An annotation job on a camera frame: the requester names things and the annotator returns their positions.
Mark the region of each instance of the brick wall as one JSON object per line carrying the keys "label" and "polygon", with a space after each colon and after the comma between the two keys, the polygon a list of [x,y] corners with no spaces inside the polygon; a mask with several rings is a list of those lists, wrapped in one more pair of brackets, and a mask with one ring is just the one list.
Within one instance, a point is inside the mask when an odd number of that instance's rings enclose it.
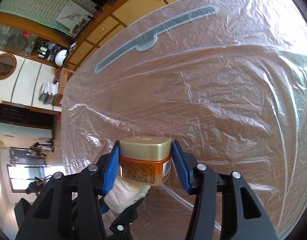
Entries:
{"label": "brick wall", "polygon": [[[55,19],[69,0],[3,0],[0,12],[16,14],[34,21],[43,21],[68,30]],[[72,0],[88,12],[94,14],[96,6],[90,0]]]}

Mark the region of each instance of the barcode label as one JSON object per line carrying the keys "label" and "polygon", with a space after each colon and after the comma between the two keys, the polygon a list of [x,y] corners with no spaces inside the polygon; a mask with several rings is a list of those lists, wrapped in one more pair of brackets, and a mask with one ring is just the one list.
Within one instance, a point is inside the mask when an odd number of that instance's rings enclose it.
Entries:
{"label": "barcode label", "polygon": [[166,163],[163,164],[162,176],[163,177],[166,176],[169,173],[170,169],[171,169],[171,158]]}

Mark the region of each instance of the round mirror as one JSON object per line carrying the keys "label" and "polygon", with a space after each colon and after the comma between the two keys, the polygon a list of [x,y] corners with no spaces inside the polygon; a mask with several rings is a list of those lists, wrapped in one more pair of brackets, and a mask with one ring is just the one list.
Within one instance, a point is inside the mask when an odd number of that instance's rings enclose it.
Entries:
{"label": "round mirror", "polygon": [[17,60],[15,56],[9,53],[0,55],[0,79],[5,79],[10,76],[15,67],[17,66]]}

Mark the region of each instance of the plastic sheet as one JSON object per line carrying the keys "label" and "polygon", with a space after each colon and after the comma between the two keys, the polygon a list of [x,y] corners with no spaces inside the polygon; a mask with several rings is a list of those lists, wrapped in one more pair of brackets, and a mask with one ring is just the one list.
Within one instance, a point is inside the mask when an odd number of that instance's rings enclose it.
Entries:
{"label": "plastic sheet", "polygon": [[[95,74],[101,60],[133,38],[203,6],[218,11],[158,34]],[[65,89],[68,173],[132,135],[177,139],[215,171],[239,171],[283,238],[307,206],[307,26],[295,5],[180,0],[112,38]],[[184,239],[193,203],[173,168],[138,208],[134,239]],[[113,217],[104,216],[106,225]],[[215,237],[220,228],[219,196]]]}

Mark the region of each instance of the gold lid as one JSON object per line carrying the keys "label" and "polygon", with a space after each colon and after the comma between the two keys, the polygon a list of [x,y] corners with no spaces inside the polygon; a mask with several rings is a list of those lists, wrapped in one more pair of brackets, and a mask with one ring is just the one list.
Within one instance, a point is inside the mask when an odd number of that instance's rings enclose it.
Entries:
{"label": "gold lid", "polygon": [[120,155],[143,161],[161,161],[171,152],[171,138],[134,136],[120,140]]}

